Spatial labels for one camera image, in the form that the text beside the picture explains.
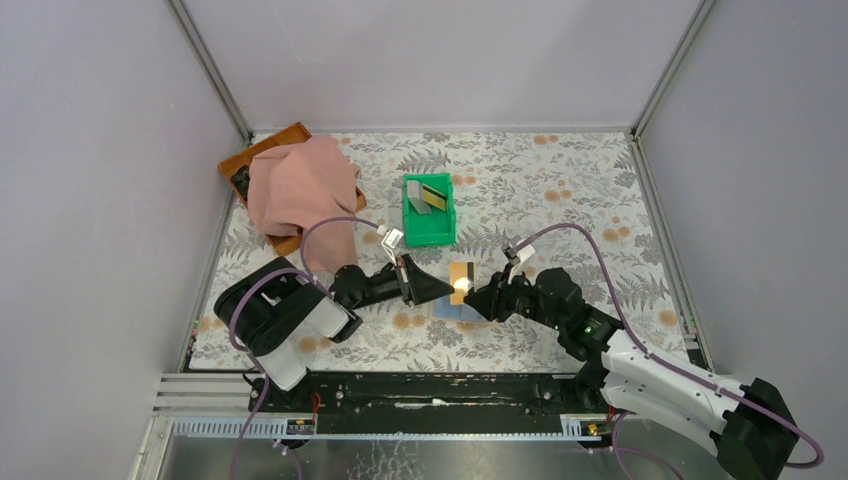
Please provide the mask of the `beige card holder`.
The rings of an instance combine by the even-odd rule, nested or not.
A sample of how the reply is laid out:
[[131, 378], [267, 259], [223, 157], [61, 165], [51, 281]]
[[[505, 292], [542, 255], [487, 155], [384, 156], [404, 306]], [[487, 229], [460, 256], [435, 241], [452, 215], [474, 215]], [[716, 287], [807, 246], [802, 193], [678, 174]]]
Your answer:
[[449, 296], [438, 298], [430, 303], [431, 316], [442, 320], [455, 320], [470, 323], [485, 323], [486, 320], [472, 307], [466, 304], [454, 305]]

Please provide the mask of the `green plastic bin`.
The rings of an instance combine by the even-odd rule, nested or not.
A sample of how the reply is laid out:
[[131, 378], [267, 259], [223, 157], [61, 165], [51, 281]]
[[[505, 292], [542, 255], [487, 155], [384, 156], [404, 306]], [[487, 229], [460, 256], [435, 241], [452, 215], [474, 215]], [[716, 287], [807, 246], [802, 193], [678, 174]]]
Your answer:
[[[442, 208], [430, 205], [429, 214], [419, 213], [410, 201], [414, 182], [441, 196]], [[411, 248], [452, 245], [457, 238], [454, 191], [449, 173], [406, 174], [402, 183], [402, 218], [406, 245]]]

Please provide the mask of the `gold grey striped card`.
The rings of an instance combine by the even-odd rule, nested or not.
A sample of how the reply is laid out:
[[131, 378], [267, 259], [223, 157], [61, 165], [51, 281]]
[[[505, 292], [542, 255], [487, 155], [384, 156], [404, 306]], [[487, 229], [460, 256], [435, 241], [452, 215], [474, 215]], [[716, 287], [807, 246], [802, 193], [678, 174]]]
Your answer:
[[420, 187], [420, 197], [421, 199], [431, 207], [439, 209], [441, 211], [447, 211], [449, 202], [448, 197], [445, 193], [442, 193], [439, 190], [434, 189], [433, 187], [422, 184]]

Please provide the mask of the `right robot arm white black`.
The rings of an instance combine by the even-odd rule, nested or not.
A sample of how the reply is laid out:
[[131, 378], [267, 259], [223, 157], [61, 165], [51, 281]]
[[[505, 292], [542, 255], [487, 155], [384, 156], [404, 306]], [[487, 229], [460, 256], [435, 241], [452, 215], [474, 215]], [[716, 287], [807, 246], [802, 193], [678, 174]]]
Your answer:
[[534, 281], [495, 273], [486, 285], [470, 286], [464, 302], [488, 321], [520, 315], [556, 331], [609, 406], [695, 442], [732, 478], [776, 479], [788, 467], [800, 436], [776, 386], [761, 378], [744, 384], [638, 346], [620, 320], [584, 300], [564, 269], [544, 270]]

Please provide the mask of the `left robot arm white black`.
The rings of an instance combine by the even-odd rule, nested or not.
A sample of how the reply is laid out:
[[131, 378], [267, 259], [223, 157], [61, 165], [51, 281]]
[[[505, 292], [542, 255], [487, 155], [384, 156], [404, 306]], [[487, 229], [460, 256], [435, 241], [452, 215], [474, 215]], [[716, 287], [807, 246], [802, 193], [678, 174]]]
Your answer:
[[309, 327], [340, 343], [362, 324], [356, 314], [360, 308], [395, 299], [417, 306], [454, 292], [408, 254], [370, 276], [357, 265], [343, 266], [328, 288], [280, 257], [224, 290], [213, 311], [259, 371], [278, 389], [290, 391], [308, 373], [290, 339], [298, 328]]

